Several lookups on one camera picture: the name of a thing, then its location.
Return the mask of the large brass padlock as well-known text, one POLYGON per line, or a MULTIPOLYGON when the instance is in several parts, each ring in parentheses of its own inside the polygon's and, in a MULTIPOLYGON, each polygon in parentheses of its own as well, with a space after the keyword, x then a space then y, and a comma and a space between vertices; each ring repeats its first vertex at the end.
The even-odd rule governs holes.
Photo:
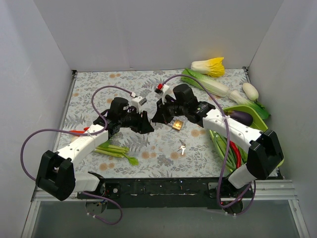
POLYGON ((172 119, 171 122, 168 122, 166 125, 174 130, 180 131, 184 125, 184 121, 181 121, 179 119, 172 119))

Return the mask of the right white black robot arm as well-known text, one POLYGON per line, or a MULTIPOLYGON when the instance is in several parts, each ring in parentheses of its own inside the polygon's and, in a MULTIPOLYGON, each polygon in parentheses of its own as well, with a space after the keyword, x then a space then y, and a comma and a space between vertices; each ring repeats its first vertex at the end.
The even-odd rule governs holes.
POLYGON ((187 84, 174 87, 174 97, 168 95, 168 90, 166 84, 159 84, 155 90, 161 99, 157 101, 153 122, 167 124, 174 117, 185 116, 191 123, 229 137, 230 141, 247 152, 246 164, 237 168, 224 184, 228 196, 237 196, 244 185, 255 179, 266 179, 283 160, 282 149, 274 131, 253 129, 224 116, 214 105, 198 101, 187 84))

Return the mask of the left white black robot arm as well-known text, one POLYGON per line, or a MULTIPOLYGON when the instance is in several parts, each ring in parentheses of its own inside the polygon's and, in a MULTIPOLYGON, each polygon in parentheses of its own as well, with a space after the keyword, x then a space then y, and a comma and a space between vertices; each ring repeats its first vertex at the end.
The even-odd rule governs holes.
POLYGON ((114 98, 110 108, 101 113, 86 133, 56 152, 45 152, 36 177, 37 187, 60 201, 67 199, 73 192, 82 191, 89 192, 94 198, 101 198, 106 191, 103 177, 93 172, 79 174, 75 169, 121 128, 130 128, 139 134, 153 132, 147 112, 141 110, 146 101, 141 96, 132 101, 114 98))

